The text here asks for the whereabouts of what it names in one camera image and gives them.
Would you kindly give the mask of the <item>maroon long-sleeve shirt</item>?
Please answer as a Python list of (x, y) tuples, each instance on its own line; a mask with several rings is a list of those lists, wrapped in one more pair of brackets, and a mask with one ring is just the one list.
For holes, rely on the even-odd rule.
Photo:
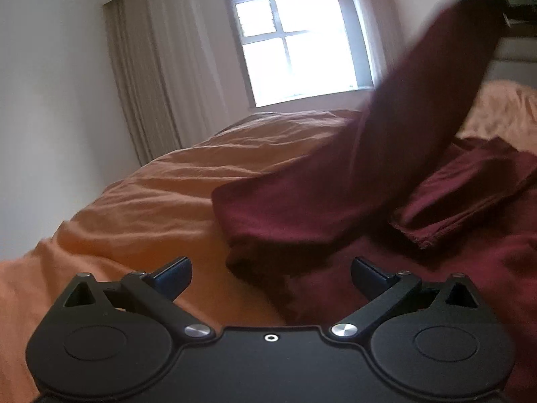
[(212, 201), (229, 270), (291, 325), (364, 304), (356, 257), (431, 281), (468, 275), (515, 342), (509, 398), (533, 402), (536, 157), (457, 136), (505, 28), (494, 0), (456, 2), (333, 138)]

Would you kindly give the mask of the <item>dark padded headboard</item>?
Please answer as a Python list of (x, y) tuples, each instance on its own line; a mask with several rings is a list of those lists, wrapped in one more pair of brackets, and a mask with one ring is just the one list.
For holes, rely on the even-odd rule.
[(485, 79), (509, 80), (536, 88), (537, 40), (535, 37), (505, 38), (495, 52)]

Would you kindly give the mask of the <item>orange duvet cover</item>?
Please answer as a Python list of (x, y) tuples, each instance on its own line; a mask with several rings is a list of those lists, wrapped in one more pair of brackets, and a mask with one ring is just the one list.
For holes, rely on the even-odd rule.
[[(117, 280), (186, 256), (193, 282), (179, 305), (213, 326), (281, 326), (289, 322), (254, 286), (226, 266), (229, 248), (213, 215), (212, 191), (229, 181), (284, 166), (337, 131), (345, 111), (258, 114), (204, 143), (152, 161), (109, 186), (23, 257), (1, 264), (1, 399), (36, 398), (25, 351), (36, 326), (79, 272)], [(311, 324), (330, 323), (362, 306), (349, 267), (363, 256), (388, 271), (427, 280), (467, 274), (508, 326), (517, 360), (506, 391), (536, 399), (536, 188), (528, 186), (474, 218), (437, 249), (420, 249), (386, 227), (299, 280), (293, 301)]]

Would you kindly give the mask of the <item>beige right curtain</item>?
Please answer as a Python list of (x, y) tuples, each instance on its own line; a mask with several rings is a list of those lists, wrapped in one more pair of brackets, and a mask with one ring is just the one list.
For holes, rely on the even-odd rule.
[(373, 86), (394, 67), (405, 49), (395, 0), (353, 0), (370, 62)]

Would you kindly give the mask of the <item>beige curtain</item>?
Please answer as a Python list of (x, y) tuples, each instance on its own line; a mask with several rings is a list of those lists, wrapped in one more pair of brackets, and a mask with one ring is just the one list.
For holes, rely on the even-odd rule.
[(405, 49), (395, 0), (353, 0), (370, 62), (373, 86), (394, 67)]
[(144, 165), (229, 124), (197, 0), (111, 0), (106, 39), (124, 117)]

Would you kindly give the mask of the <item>white framed window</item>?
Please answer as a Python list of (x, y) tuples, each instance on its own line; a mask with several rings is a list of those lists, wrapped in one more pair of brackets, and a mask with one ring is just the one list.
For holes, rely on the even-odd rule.
[(373, 86), (355, 0), (228, 0), (256, 107)]

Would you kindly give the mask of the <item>beige left curtain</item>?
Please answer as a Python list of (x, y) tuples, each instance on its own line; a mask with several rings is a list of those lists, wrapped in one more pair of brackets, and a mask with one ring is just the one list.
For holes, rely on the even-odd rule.
[(106, 39), (124, 117), (144, 165), (229, 124), (197, 0), (111, 0)]

